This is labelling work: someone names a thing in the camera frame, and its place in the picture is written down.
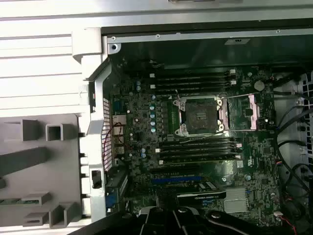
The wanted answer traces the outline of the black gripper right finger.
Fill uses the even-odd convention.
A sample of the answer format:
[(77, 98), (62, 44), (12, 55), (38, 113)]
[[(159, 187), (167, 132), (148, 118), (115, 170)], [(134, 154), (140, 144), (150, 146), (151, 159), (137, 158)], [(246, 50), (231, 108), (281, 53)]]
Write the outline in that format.
[(221, 211), (209, 211), (205, 216), (190, 207), (173, 211), (183, 235), (269, 235), (270, 230), (248, 223)]

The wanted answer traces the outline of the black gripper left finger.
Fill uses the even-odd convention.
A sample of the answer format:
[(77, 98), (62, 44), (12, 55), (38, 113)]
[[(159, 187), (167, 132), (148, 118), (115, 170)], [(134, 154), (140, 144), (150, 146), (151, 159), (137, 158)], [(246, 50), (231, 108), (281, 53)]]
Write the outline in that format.
[(72, 235), (164, 235), (169, 222), (168, 211), (159, 207), (146, 207), (139, 216), (119, 211), (92, 222)]

